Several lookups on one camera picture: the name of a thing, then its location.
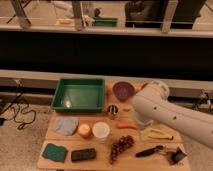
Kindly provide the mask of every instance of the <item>green plastic tray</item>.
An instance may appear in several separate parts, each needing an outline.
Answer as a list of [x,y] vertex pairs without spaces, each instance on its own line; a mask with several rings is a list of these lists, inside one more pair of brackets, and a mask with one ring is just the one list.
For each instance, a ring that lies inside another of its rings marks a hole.
[[102,112],[104,99],[104,79],[62,78],[51,108],[57,112]]
[[117,18],[103,18],[103,17],[94,17],[94,26],[104,26],[104,27],[116,27]]

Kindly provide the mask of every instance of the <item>purple bowl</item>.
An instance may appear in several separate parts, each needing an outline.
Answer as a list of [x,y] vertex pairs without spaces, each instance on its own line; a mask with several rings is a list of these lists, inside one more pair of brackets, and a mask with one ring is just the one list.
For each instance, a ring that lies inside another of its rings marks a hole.
[[135,94],[135,88],[128,82],[117,82],[114,84],[113,93],[120,101],[126,101]]

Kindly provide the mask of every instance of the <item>grapes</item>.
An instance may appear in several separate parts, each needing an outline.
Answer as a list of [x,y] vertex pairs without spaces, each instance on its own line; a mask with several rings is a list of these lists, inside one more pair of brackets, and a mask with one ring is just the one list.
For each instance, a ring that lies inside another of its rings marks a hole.
[[134,142],[133,137],[130,135],[122,136],[118,141],[114,142],[110,152],[110,164],[113,164],[117,160],[119,154],[132,147]]

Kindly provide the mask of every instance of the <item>green sponge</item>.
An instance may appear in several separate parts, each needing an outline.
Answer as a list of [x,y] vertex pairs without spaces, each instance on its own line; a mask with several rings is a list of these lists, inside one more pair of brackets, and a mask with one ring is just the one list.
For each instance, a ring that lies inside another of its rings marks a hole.
[[42,156],[56,162],[64,162],[66,154],[67,149],[65,147],[49,143],[45,147]]

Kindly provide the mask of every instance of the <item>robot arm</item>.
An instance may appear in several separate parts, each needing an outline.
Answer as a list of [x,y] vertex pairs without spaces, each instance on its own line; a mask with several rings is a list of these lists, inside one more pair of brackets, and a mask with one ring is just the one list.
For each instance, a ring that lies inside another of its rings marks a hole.
[[168,86],[152,81],[133,98],[134,119],[141,128],[151,120],[159,121],[213,148],[213,116],[167,101]]

